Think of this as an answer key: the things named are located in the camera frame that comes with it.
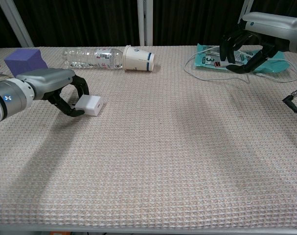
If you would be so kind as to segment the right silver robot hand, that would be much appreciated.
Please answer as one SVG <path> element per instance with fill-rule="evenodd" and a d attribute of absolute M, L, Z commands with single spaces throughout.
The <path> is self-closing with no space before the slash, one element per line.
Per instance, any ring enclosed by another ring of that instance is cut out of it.
<path fill-rule="evenodd" d="M 246 64 L 236 65 L 234 52 L 252 36 L 258 38 L 262 49 Z M 221 61 L 230 63 L 227 69 L 237 74 L 254 71 L 279 51 L 297 53 L 297 18 L 262 12 L 245 14 L 240 23 L 223 35 L 219 51 Z"/>

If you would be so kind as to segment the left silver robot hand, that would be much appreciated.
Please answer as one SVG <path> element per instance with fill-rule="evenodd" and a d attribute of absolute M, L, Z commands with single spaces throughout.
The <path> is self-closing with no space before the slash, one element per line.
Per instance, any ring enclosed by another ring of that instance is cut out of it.
<path fill-rule="evenodd" d="M 38 69 L 19 74 L 16 78 L 32 87 L 35 95 L 34 100 L 47 100 L 70 117 L 78 117 L 85 113 L 83 110 L 72 108 L 60 97 L 62 89 L 67 85 L 73 85 L 77 89 L 79 97 L 89 94 L 86 80 L 76 75 L 73 70 Z"/>

